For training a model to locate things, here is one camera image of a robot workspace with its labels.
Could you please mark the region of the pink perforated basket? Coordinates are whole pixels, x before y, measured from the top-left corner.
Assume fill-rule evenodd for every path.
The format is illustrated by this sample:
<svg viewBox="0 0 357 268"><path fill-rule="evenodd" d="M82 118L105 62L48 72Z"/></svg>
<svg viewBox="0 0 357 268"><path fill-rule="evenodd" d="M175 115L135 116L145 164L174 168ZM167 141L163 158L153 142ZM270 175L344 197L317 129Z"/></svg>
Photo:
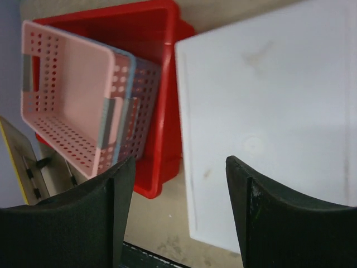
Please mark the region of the pink perforated basket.
<svg viewBox="0 0 357 268"><path fill-rule="evenodd" d="M23 120L83 176L114 159L131 58L81 36L22 24Z"/></svg>

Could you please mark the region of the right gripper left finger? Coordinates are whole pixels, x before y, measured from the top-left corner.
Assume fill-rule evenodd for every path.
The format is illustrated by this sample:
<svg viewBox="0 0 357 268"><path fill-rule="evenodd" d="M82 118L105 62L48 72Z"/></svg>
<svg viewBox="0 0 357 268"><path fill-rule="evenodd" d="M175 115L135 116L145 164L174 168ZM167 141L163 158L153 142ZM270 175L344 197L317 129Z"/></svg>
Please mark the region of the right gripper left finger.
<svg viewBox="0 0 357 268"><path fill-rule="evenodd" d="M38 204L1 209L1 266L119 267L135 175L129 157Z"/></svg>

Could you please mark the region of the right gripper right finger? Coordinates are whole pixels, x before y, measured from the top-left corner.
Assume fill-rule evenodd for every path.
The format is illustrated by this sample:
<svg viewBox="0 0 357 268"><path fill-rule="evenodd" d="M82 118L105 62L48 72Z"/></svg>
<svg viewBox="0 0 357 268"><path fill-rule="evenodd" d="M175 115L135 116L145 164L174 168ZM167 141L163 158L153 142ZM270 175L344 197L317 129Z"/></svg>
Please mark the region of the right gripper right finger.
<svg viewBox="0 0 357 268"><path fill-rule="evenodd" d="M244 267L355 267L356 208L293 190L235 156L226 180Z"/></svg>

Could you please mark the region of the red plastic tray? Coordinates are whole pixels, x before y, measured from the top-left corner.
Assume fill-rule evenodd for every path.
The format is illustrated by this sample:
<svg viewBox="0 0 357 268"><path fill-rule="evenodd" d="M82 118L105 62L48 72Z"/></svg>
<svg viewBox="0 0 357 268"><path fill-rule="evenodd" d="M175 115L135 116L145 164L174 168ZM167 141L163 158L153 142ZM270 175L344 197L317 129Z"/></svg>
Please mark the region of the red plastic tray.
<svg viewBox="0 0 357 268"><path fill-rule="evenodd" d="M174 45L195 34L174 1L143 1L48 18L36 22L126 50L161 65L161 84L134 191L153 199L179 173L182 143Z"/></svg>

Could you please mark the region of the white perforated basket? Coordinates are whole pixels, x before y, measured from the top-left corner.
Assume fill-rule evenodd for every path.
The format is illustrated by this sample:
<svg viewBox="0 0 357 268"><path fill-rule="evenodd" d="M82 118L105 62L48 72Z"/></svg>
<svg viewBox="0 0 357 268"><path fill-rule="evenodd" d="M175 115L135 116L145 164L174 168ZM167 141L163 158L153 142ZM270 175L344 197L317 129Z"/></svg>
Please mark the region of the white perforated basket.
<svg viewBox="0 0 357 268"><path fill-rule="evenodd" d="M225 160L356 205L356 2L302 1L177 42L190 237L238 252Z"/></svg>

